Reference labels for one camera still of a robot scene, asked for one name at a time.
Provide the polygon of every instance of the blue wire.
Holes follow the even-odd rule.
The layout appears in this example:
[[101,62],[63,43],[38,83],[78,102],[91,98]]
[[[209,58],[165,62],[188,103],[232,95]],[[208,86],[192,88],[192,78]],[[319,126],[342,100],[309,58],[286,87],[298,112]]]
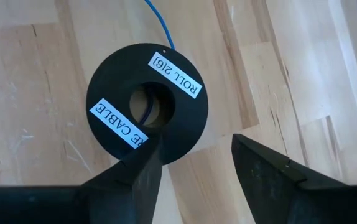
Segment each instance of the blue wire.
[[162,27],[164,28],[164,31],[165,31],[167,40],[169,41],[170,47],[173,50],[175,50],[172,37],[170,36],[169,30],[167,29],[167,26],[165,24],[164,18],[159,14],[158,10],[155,8],[155,6],[151,3],[150,0],[145,0],[145,2],[148,4],[148,6],[152,9],[152,11],[158,17],[160,24],[162,24]]
[[[150,2],[150,0],[145,0],[145,2],[148,4],[148,6],[152,9],[152,11],[155,13],[155,15],[158,17],[160,24],[162,24],[162,27],[164,28],[167,40],[169,41],[170,47],[175,50],[174,44],[172,37],[170,36],[169,30],[167,29],[167,26],[165,24],[164,18],[159,14],[158,10],[155,8],[155,6]],[[144,124],[151,114],[152,106],[154,105],[154,99],[152,97],[151,91],[149,88],[145,89],[147,99],[148,99],[148,104],[147,104],[147,109],[144,115],[142,116],[140,120],[140,124]]]

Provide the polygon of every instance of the wooden floor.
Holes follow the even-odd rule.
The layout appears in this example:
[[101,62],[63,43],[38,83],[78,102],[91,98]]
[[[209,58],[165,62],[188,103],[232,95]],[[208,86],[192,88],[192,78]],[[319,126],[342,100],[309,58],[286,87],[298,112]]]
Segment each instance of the wooden floor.
[[[231,157],[242,133],[357,184],[357,1],[153,0],[209,97],[191,153],[164,167],[154,223],[252,223]],[[168,45],[142,0],[0,0],[0,185],[80,184],[117,160],[87,84],[126,45]]]

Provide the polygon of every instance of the black spool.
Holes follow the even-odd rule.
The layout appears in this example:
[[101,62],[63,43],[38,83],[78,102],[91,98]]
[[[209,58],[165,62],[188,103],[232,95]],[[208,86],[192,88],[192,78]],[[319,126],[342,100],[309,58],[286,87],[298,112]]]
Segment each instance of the black spool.
[[[177,85],[149,65],[152,63],[151,59],[156,57],[156,52],[171,62],[172,65],[168,62],[163,64],[164,68],[176,66],[184,73],[181,78],[181,72],[172,73],[175,71],[174,68],[164,70],[170,72],[171,76],[166,76],[173,78]],[[202,86],[200,90],[190,86],[191,83],[186,82],[185,75]],[[180,83],[189,93],[178,86]],[[157,119],[147,126],[139,124],[134,119],[129,107],[131,95],[140,86],[147,88],[160,100],[161,111]],[[193,92],[198,90],[198,94],[194,96]],[[118,159],[122,159],[133,150],[141,150],[142,145],[134,149],[102,122],[102,118],[98,118],[90,111],[103,98],[143,132],[148,137],[147,141],[150,138],[160,138],[163,141],[161,159],[164,164],[176,161],[191,150],[205,128],[208,116],[208,97],[197,69],[183,55],[163,45],[135,44],[116,51],[97,68],[87,91],[87,118],[98,142]],[[103,117],[108,115],[105,110],[102,106],[97,107],[98,112],[103,111],[100,113]],[[109,120],[115,127],[124,127],[124,122],[113,121],[116,120]],[[161,122],[165,122],[165,125],[159,126]],[[128,128],[122,129],[120,132],[126,133],[127,130]]]

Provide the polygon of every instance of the cable label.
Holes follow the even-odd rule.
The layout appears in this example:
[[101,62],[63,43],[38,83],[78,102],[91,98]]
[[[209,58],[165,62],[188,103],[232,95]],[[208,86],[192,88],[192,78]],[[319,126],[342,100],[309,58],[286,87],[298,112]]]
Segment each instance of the cable label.
[[90,109],[98,119],[126,141],[133,149],[137,149],[148,137],[132,124],[114,106],[102,98]]
[[194,99],[202,89],[202,86],[197,81],[181,71],[181,69],[177,68],[177,66],[158,52],[155,52],[148,65]]

